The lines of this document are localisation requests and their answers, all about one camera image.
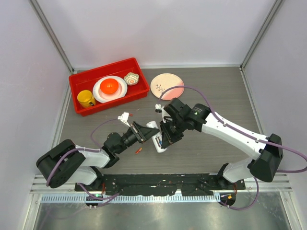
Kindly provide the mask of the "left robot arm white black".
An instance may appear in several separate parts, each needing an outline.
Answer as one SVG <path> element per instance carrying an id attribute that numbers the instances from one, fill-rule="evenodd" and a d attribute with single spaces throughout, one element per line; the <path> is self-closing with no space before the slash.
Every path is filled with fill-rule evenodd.
<path id="1" fill-rule="evenodd" d="M 110 168 L 119 161 L 118 155 L 135 143 L 144 143 L 158 134 L 156 127 L 131 123 L 123 135 L 110 133 L 99 149 L 81 147 L 66 139 L 36 161 L 36 167 L 46 179 L 46 186 L 58 188 L 63 184 L 81 183 L 91 191 L 101 188 L 97 168 Z"/>

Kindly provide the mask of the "white remote control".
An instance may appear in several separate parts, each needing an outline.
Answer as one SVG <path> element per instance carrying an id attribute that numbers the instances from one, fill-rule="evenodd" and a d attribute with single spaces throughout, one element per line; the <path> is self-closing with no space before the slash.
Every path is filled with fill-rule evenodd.
<path id="1" fill-rule="evenodd" d="M 147 127 L 149 128 L 157 128 L 158 129 L 158 125 L 155 121 L 150 121 L 146 124 Z M 154 136 L 152 136 L 152 141 L 153 141 L 153 144 L 156 148 L 156 151 L 158 153 L 163 153 L 166 151 L 166 149 L 163 149 L 162 146 L 159 145 L 159 141 L 162 141 L 162 134 L 161 132 L 159 131 L 157 134 L 155 134 Z"/>

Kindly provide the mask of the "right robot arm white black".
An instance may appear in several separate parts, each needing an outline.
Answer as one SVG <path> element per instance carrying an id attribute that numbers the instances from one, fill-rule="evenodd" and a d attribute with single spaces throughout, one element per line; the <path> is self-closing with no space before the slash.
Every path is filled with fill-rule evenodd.
<path id="1" fill-rule="evenodd" d="M 186 130 L 196 130 L 215 136 L 248 155 L 236 163 L 225 163 L 219 170 L 216 184 L 228 189 L 241 179 L 255 177 L 263 182 L 272 182 L 283 159 L 278 145 L 281 138 L 254 133 L 221 117 L 209 107 L 197 103 L 193 108 L 172 99 L 166 106 L 155 105 L 155 111 L 162 114 L 160 122 L 161 147 L 166 149 L 180 141 Z"/>

